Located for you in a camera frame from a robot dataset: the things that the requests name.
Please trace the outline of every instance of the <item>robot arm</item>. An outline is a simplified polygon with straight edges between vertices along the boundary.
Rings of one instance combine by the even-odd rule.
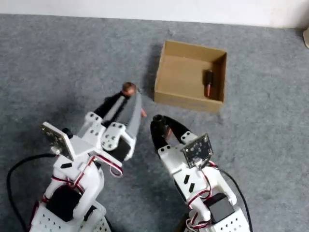
[[[168,138],[174,133],[179,144],[172,147]],[[191,209],[186,232],[249,232],[236,195],[223,179],[207,134],[197,137],[181,123],[156,115],[151,122],[154,146],[172,176],[183,200]]]
[[[100,168],[110,166],[121,177],[122,163],[133,156],[140,126],[141,95],[135,85],[125,83],[121,92],[109,97],[98,109],[88,112],[77,135],[44,122],[42,131],[58,155],[52,181],[31,222],[31,232],[96,231],[106,228],[105,208],[96,202],[104,186]],[[49,220],[43,225],[45,216]]]

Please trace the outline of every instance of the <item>cardboard box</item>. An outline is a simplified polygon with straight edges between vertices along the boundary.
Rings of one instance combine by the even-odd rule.
[[[226,52],[189,43],[165,41],[154,86],[154,101],[200,111],[217,112],[224,102]],[[205,97],[205,72],[214,73]]]

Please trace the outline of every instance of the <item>circuit board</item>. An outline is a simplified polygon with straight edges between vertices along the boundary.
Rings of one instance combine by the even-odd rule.
[[[72,154],[66,143],[65,133],[57,128],[54,128],[49,123],[41,124],[41,129],[50,143],[50,146],[57,147],[60,150],[61,155],[73,160]]]
[[[182,152],[187,160],[189,168],[206,165],[213,154],[208,134],[204,134],[187,144],[182,149]]]

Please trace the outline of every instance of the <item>wire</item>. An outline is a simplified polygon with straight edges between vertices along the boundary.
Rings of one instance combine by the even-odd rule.
[[[211,160],[208,161],[208,164],[209,164],[211,167],[218,167],[218,165],[215,164],[214,162],[212,162]]]
[[[32,220],[34,218],[35,213],[37,212],[37,209],[39,208],[39,205],[40,205],[39,201],[36,201],[34,203],[34,206],[33,206],[32,212],[31,212],[31,217],[30,217],[28,228],[31,228],[31,222],[32,222]]]
[[[42,202],[47,203],[49,199],[45,196],[45,194],[42,197]]]
[[[84,167],[83,171],[78,175],[78,177],[76,178],[75,182],[73,183],[73,185],[71,185],[72,188],[75,188],[78,186],[78,183],[80,182],[80,180],[82,179],[82,177],[84,176],[84,172],[86,170],[86,168],[88,166],[90,166],[90,164],[92,163],[92,161],[95,159],[95,156],[92,156],[90,158],[90,160],[88,161],[87,165]]]
[[[117,164],[115,164],[114,162],[110,161],[109,159],[103,157],[102,155],[97,155],[97,157],[103,161],[104,163],[107,163],[108,165],[110,165],[110,173],[117,178],[120,178],[123,176],[123,170],[121,167],[119,167]],[[116,169],[119,173],[115,173],[112,168]]]
[[[193,198],[191,198],[189,201],[188,201],[188,206],[189,208],[192,209],[191,207],[191,203],[197,198],[197,197],[200,197],[202,200],[207,200],[209,197],[212,196],[212,189],[211,189],[211,184],[210,184],[210,181],[208,179],[208,177],[205,175],[205,173],[201,170],[201,172],[203,173],[204,175],[204,178],[206,180],[206,182],[208,183],[208,186],[209,186],[209,190],[208,189],[204,189],[200,192],[198,192]],[[202,197],[202,194],[208,192],[208,195],[206,197]],[[198,216],[198,212],[195,213],[195,215],[193,216],[193,218],[189,218],[187,219],[186,221],[186,226],[187,226],[187,229],[188,230],[191,230],[191,231],[195,231],[195,229],[202,229],[202,228],[205,228],[206,226],[208,226],[210,224],[210,221],[200,221],[198,222],[198,224],[195,224],[195,220]]]
[[[69,179],[63,180],[63,179],[60,179],[60,178],[58,178],[58,177],[56,177],[56,176],[54,176],[54,175],[52,175],[52,179],[53,179],[53,180],[56,180],[56,181],[59,181],[59,182],[65,182],[65,183],[67,183],[67,185],[68,185],[69,187],[73,188],[73,187],[72,187],[72,186],[73,186],[73,181],[71,181],[71,180],[69,180]],[[83,189],[79,184],[76,185],[76,188],[79,190],[79,192],[80,192],[81,194],[84,193],[84,189]]]
[[[35,156],[30,156],[27,157],[25,159],[22,159],[21,161],[19,161],[17,164],[15,164],[8,172],[8,175],[6,177],[6,188],[7,188],[7,192],[8,192],[8,197],[9,197],[9,202],[11,204],[11,207],[13,208],[14,213],[16,214],[22,228],[24,232],[27,232],[27,226],[25,221],[23,220],[23,218],[20,215],[20,212],[18,211],[16,204],[13,200],[13,196],[12,196],[12,188],[11,188],[11,176],[13,171],[18,168],[19,166],[21,166],[22,164],[31,161],[31,160],[36,160],[36,159],[40,159],[40,158],[54,158],[56,155],[54,154],[40,154],[40,155],[35,155]]]
[[[236,180],[235,180],[229,173],[227,173],[226,171],[224,171],[223,169],[218,168],[218,167],[217,167],[217,169],[218,169],[220,172],[222,172],[222,173],[224,173],[225,175],[227,175],[227,176],[233,181],[233,183],[235,184],[235,186],[236,186],[236,188],[237,188],[237,190],[238,190],[238,192],[239,192],[239,194],[240,194],[240,196],[241,196],[241,198],[242,198],[242,200],[243,200],[243,203],[244,203],[244,205],[245,205],[245,208],[246,208],[248,223],[249,223],[249,227],[250,227],[250,232],[253,232],[253,227],[252,227],[252,222],[251,222],[251,217],[250,217],[249,208],[248,208],[246,199],[245,199],[244,195],[242,194],[242,192],[241,192],[241,190],[240,190],[240,188],[239,188],[239,186],[238,186]]]

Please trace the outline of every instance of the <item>gray carpet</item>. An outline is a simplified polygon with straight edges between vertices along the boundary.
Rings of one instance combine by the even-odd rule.
[[[227,50],[220,113],[152,101],[165,39]],[[39,124],[47,120],[76,132],[84,114],[125,80],[143,91],[148,117],[134,157],[124,164],[124,178],[113,178],[104,167],[99,201],[117,232],[171,232],[186,212],[154,152],[149,126],[157,113],[174,116],[196,134],[210,134],[213,160],[238,181],[255,232],[307,231],[308,68],[309,50],[293,29],[0,15],[0,231],[21,231],[5,177],[20,159],[48,151]],[[52,164],[38,160],[13,175],[14,199],[27,221],[49,184]]]

